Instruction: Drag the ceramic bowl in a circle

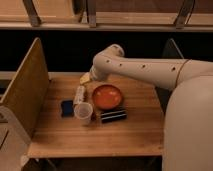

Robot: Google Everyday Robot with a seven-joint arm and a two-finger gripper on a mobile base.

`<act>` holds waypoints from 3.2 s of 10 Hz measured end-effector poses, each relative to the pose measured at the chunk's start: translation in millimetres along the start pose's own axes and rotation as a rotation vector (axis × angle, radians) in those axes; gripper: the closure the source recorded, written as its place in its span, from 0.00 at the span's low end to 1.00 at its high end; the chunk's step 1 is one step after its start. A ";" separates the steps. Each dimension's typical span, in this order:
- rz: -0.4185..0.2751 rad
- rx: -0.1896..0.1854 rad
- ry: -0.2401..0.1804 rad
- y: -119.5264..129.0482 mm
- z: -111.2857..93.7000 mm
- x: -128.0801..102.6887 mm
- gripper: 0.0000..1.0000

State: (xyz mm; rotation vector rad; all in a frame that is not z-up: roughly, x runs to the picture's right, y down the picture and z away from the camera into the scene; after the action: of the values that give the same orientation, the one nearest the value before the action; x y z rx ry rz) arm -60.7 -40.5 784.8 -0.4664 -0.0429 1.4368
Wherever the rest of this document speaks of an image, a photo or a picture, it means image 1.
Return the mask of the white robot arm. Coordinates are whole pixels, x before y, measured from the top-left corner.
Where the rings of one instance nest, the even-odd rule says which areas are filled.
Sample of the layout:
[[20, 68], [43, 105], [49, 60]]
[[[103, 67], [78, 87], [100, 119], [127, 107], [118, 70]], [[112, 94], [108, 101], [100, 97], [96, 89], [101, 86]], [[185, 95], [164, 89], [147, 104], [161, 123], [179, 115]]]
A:
[[82, 84], [111, 74], [172, 92], [167, 104], [162, 171], [213, 171], [213, 62], [192, 59], [129, 59], [112, 44], [96, 54]]

